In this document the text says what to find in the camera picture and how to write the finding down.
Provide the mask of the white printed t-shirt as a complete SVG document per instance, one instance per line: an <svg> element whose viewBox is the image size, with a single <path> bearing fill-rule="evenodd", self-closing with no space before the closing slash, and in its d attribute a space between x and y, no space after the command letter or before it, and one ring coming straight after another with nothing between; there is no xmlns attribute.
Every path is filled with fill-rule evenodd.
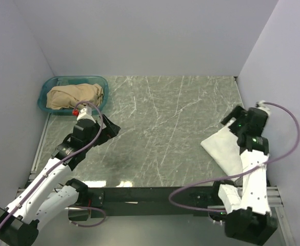
<svg viewBox="0 0 300 246"><path fill-rule="evenodd" d="M243 172L237 137L229 129L232 123L234 123L233 119L201 142L204 150L215 160L227 176Z"/></svg>

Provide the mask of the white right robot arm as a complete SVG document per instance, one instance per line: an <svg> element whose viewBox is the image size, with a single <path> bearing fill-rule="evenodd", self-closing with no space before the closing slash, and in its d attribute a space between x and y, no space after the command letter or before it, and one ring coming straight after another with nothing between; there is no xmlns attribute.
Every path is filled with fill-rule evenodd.
<svg viewBox="0 0 300 246"><path fill-rule="evenodd" d="M222 120L221 123L227 125L229 120L235 119L228 129L236 137L239 148L242 195L226 181L211 191L211 200L224 204L226 209L225 235L255 245L264 245L277 230L267 195L265 163L269 159L269 142L262 137L269 115L269 109L260 104L247 110L237 106Z"/></svg>

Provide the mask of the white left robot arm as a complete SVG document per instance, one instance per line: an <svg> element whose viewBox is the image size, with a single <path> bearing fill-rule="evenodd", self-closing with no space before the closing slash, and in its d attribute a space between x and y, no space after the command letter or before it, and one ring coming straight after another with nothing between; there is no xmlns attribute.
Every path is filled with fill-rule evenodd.
<svg viewBox="0 0 300 246"><path fill-rule="evenodd" d="M49 194L89 150L116 137L120 130L106 115L100 115L100 121L79 115L72 133L55 148L35 180L19 197L0 208L0 240L8 245L32 245L44 225L66 207L91 209L93 195L85 183L75 178L54 196Z"/></svg>

